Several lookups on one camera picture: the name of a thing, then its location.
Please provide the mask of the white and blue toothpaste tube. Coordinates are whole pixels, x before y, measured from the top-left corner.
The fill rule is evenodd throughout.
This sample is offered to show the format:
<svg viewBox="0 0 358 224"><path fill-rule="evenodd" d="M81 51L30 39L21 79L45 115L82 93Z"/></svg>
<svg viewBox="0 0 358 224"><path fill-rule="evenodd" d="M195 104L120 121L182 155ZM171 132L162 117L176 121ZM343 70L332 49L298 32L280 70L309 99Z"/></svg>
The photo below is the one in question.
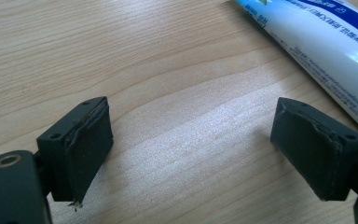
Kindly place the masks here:
<svg viewBox="0 0 358 224"><path fill-rule="evenodd" d="M358 8L345 0L236 0L358 123Z"/></svg>

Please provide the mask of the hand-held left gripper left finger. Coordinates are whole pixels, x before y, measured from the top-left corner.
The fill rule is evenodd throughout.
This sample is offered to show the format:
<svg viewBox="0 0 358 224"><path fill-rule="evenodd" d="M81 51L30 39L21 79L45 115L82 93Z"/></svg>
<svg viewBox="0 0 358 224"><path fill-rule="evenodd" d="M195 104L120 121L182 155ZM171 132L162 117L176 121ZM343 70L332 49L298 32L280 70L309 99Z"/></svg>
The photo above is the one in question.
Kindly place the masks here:
<svg viewBox="0 0 358 224"><path fill-rule="evenodd" d="M36 138L41 159L51 169L56 202L82 203L114 144L105 96L80 103Z"/></svg>

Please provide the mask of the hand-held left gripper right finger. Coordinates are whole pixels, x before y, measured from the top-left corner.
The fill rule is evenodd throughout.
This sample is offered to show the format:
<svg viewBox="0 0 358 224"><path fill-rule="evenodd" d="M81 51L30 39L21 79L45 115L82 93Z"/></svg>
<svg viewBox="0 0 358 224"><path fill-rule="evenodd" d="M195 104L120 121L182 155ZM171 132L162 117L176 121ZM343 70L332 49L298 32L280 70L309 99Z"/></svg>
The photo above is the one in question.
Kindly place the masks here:
<svg viewBox="0 0 358 224"><path fill-rule="evenodd" d="M305 103L279 98L270 141L323 201L358 194L358 132Z"/></svg>

